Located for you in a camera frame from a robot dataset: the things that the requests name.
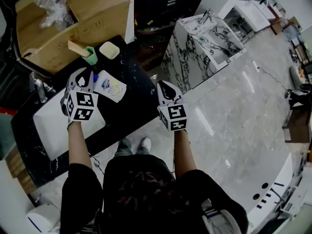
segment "black sleeve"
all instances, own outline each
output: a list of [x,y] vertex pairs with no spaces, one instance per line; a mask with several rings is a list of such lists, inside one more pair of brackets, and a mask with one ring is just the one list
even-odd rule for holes
[[200,170],[188,171],[177,184],[190,205],[201,206],[209,199],[213,208],[227,210],[236,220],[241,232],[247,233],[248,219],[245,209],[232,200],[209,175]]
[[62,189],[60,234],[80,232],[95,219],[102,204],[102,187],[93,170],[85,165],[71,164]]

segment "forearm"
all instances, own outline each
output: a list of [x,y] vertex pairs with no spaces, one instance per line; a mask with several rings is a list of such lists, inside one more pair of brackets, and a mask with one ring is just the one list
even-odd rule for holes
[[196,165],[189,144],[187,133],[182,131],[175,132],[175,175],[179,179],[188,171],[195,170]]
[[81,122],[73,122],[68,127],[69,164],[82,164],[92,169],[89,152],[83,137]]

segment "plastic wrap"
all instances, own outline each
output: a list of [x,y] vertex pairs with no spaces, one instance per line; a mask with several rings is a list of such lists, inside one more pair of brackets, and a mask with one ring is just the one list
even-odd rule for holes
[[63,31],[67,27],[74,24],[71,15],[67,11],[66,0],[36,0],[36,5],[47,11],[40,23],[40,28],[50,27],[55,23],[55,27],[59,31]]

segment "tiled floor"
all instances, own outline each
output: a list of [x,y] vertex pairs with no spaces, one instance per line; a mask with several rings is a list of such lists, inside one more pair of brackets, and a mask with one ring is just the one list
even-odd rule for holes
[[[257,166],[261,155],[291,152],[295,165],[300,153],[306,150],[303,144],[284,141],[281,126],[289,112],[285,90],[252,65],[255,60],[291,88],[288,68],[293,62],[288,43],[283,35],[275,36],[267,29],[251,39],[246,48],[247,53],[185,95],[189,105],[189,140],[197,167],[234,199],[237,181],[250,179],[249,171]],[[171,170],[173,133],[156,118],[128,136],[133,151],[145,136],[152,140],[151,154],[163,159]],[[102,170],[116,148],[117,143],[97,155]],[[95,167],[94,171],[102,182],[101,171]],[[38,189],[34,196],[42,193],[41,201],[60,207],[61,187],[66,177],[67,173]]]

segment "white soap dish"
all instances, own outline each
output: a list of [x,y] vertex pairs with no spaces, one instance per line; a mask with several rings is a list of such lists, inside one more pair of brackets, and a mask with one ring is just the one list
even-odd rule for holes
[[119,48],[110,41],[103,43],[99,51],[110,60],[114,59],[120,53]]

